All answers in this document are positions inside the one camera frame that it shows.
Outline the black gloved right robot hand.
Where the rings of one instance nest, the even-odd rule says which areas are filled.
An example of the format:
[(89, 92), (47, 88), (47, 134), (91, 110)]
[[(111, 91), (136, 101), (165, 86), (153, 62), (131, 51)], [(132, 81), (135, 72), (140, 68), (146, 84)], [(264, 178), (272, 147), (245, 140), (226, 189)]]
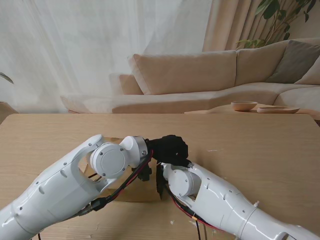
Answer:
[(190, 160), (181, 157), (176, 158), (173, 165), (184, 168), (192, 168), (194, 166)]

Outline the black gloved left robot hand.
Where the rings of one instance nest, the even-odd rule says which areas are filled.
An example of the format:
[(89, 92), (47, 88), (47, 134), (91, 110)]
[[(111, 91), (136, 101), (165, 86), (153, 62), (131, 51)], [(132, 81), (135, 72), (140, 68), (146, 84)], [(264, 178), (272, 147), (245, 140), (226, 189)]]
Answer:
[(147, 149), (158, 163), (171, 164), (176, 158), (188, 159), (189, 147), (180, 136), (166, 135), (157, 139), (145, 139)]

